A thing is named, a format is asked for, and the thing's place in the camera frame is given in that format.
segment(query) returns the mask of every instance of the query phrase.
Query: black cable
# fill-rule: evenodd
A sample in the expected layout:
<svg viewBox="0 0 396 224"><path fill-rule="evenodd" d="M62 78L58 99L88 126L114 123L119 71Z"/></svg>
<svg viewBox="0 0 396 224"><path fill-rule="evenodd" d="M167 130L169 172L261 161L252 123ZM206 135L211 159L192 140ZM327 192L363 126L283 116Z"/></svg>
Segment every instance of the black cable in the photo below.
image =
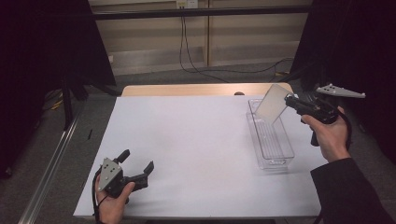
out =
<svg viewBox="0 0 396 224"><path fill-rule="evenodd" d="M184 68L183 63L182 63L182 61L181 61L181 51L182 51L182 49L183 49L184 37L186 37L186 38L185 38L185 39L186 39L186 48L187 48L187 53L188 53L188 55L189 55L190 63L191 63L191 65L192 65L192 67L195 69L195 71L189 71L189 70L187 70L186 68ZM182 68L184 71L188 72L188 73L199 73L199 74L202 75L202 76L212 77L212 78L217 79L217 80L220 80L220 81L222 81L222 82L230 83L229 81L224 80L224 79L222 79L222 78L220 78L220 77L214 77L214 76L210 76L210 75L208 75L208 74L204 74L204 73L202 73L201 71L199 71L199 70L194 66L194 64L192 63L192 60L191 60L191 56L190 56L189 42L187 41L186 21L185 21L185 18L184 18L184 17L181 18L181 45L180 45L180 52L179 52L179 54L178 54L178 59L179 59L181 68Z"/></svg>
<svg viewBox="0 0 396 224"><path fill-rule="evenodd" d="M108 197L108 194L106 195L106 197L105 198L103 198L100 202L99 202L99 204L98 204L98 208L99 208L99 206L100 206L100 204L106 199Z"/></svg>
<svg viewBox="0 0 396 224"><path fill-rule="evenodd" d="M319 215L315 219L314 224L319 224L322 219L323 219L323 214L322 214L322 210L320 209Z"/></svg>
<svg viewBox="0 0 396 224"><path fill-rule="evenodd" d="M92 181L92 204L93 204L93 215L95 216L96 223L100 223L100 217L99 217L99 205L96 205L96 195L95 195L95 182L96 178L99 176L99 174L102 171L102 166L99 167L99 170L96 171L93 181Z"/></svg>
<svg viewBox="0 0 396 224"><path fill-rule="evenodd" d="M282 60L276 62L275 64L273 64L273 65L271 65L271 66L269 66L269 67L267 67L267 68L264 68L264 69L261 69L261 70L257 70L257 71L236 71L236 70L229 70L229 69L204 69L204 70L198 70L198 69L194 66L194 64L193 64L193 62L192 62L192 59L191 59L190 48L189 48L189 41L188 41L188 38L187 38L187 26L186 26L186 20L185 20L184 17L181 18L181 22L182 22L182 37L181 37L181 45L180 45L180 52L179 52L179 62L180 62L181 67L183 68L183 70L186 71L186 72L189 72L189 73L199 73L199 74L201 74L201 75L208 76L208 77L213 77L213 76L210 76L210 75L208 75L208 74L203 74L202 72L230 72L230 73L242 73L242 74L255 74L255 73L260 73L260 72L268 71L268 70L270 70L270 69L276 67L276 66L277 66L278 64L280 64L280 63L287 62L287 61L293 61L293 60L294 60L293 58L284 58L284 59L282 59ZM191 64L191 66L194 68L195 71L188 71L188 70L186 70L186 69L184 68L182 62L181 62L181 50L182 50L182 48L183 48L183 42L184 42L183 39L185 39L185 41L186 41L186 48L187 48L187 53L188 53L188 56L189 56L190 64ZM219 77L213 77L213 78L219 79L219 80L224 81L224 82L228 82L228 81L226 81L226 80L224 80L224 79L221 79L221 78L219 78Z"/></svg>
<svg viewBox="0 0 396 224"><path fill-rule="evenodd" d="M333 108L337 111L341 119L343 119L344 122L346 123L346 130L347 130L346 150L349 150L349 147L352 144L352 124L350 123L348 117L343 112L341 112L338 108L335 108L335 106L333 106Z"/></svg>

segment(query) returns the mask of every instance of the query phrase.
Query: wall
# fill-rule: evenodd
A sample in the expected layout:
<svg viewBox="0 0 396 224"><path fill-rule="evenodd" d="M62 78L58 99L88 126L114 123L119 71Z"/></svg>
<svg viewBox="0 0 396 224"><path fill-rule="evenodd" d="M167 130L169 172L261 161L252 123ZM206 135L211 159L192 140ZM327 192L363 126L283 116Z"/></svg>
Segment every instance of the wall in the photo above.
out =
<svg viewBox="0 0 396 224"><path fill-rule="evenodd" d="M90 3L93 12L176 8L176 1L163 0L91 0ZM312 0L199 0L199 7L304 6L311 3ZM194 60L205 65L275 62L294 56L306 16L186 18L189 47L202 52L196 56L202 59ZM177 53L180 48L180 18L98 21L97 25L108 54L156 49Z"/></svg>

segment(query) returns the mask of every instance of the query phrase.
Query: sleeve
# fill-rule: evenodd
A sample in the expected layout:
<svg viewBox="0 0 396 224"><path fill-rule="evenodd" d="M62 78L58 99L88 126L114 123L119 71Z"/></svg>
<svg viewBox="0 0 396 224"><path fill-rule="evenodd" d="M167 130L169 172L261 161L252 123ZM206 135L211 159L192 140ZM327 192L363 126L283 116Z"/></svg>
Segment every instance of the sleeve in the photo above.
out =
<svg viewBox="0 0 396 224"><path fill-rule="evenodd" d="M325 224L396 223L373 186L350 158L311 171Z"/></svg>

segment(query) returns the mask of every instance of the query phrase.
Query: aluminum rail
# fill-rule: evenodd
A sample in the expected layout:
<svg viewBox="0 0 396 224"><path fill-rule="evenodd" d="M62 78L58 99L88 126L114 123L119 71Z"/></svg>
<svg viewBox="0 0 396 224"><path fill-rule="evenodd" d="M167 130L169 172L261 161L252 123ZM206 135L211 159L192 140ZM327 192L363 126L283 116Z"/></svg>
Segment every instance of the aluminum rail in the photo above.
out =
<svg viewBox="0 0 396 224"><path fill-rule="evenodd" d="M82 110L84 108L85 102L78 102L76 106L76 116L72 120L69 128L64 131L62 134L61 140L56 147L52 158L50 159L49 165L47 166L47 170L43 174L40 183L35 189L35 193L30 199L30 202L26 206L23 214L21 216L19 224L34 224L35 219L37 218L38 213L40 212L41 206L46 199L47 193L50 190L50 183L54 179L58 167L61 163L62 157L69 145L70 139L73 136L73 132L77 127L78 119L81 116Z"/></svg>
<svg viewBox="0 0 396 224"><path fill-rule="evenodd" d="M167 9L147 11L109 11L95 12L92 14L46 14L39 13L42 17L65 20L128 20L171 17L202 17L202 16L232 16L232 15L259 15L259 14L290 14L308 13L312 10L323 10L330 7L288 6L288 7L230 7L230 8L191 8Z"/></svg>

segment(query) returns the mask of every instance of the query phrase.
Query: white paper surface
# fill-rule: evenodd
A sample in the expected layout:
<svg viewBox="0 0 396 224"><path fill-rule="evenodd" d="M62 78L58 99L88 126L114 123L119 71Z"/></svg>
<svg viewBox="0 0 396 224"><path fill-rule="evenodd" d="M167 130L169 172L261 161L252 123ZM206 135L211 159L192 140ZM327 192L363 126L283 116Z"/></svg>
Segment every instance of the white paper surface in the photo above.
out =
<svg viewBox="0 0 396 224"><path fill-rule="evenodd" d="M125 175L154 161L148 188L132 193L124 215L134 218L317 216L310 171L326 163L310 146L311 130L294 109L282 114L295 152L289 170L257 164L246 112L262 96L166 96L117 99L74 216L92 218L91 182L105 157L131 156Z"/></svg>

